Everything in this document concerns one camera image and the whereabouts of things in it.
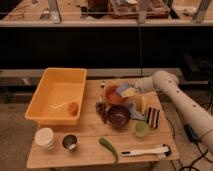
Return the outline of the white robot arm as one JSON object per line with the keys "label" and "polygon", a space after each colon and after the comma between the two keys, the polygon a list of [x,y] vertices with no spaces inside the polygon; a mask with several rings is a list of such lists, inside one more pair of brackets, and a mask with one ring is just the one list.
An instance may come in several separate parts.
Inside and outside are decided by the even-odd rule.
{"label": "white robot arm", "polygon": [[213,155],[213,116],[185,94],[178,83],[176,75],[160,70],[152,76],[137,79],[131,88],[137,93],[162,91],[166,94]]}

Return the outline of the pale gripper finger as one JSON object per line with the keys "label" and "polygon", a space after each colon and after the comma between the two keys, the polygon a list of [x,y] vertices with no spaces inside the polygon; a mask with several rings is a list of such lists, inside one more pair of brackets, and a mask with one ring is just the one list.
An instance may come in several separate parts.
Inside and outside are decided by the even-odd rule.
{"label": "pale gripper finger", "polygon": [[129,87],[129,88],[127,88],[127,89],[122,91],[121,96],[123,98],[127,98],[127,97],[132,97],[135,94],[136,94],[136,89],[132,88],[132,87]]}

